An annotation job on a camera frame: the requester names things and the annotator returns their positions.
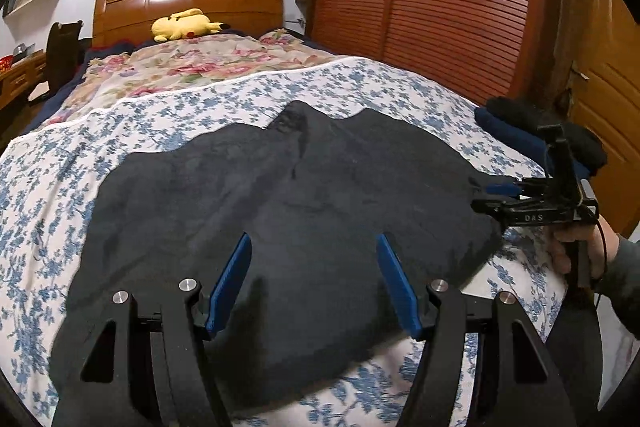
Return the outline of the right forearm grey sleeve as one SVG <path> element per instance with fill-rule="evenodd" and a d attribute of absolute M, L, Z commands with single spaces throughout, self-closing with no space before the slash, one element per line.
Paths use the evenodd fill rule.
<path fill-rule="evenodd" d="M 615 258 L 603 275 L 600 291 L 611 300 L 616 317 L 628 332 L 640 336 L 639 244 L 620 238 Z"/>

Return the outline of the person's right hand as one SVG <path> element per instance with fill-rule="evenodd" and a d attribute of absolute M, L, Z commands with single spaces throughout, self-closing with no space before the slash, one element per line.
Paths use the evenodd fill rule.
<path fill-rule="evenodd" d="M 587 245 L 590 262 L 590 275 L 600 279 L 605 269 L 616 256 L 620 236 L 603 217 L 596 225 L 558 225 L 546 230 L 547 251 L 551 256 L 555 270 L 561 274 L 570 273 L 572 262 L 567 247 L 575 242 Z"/>

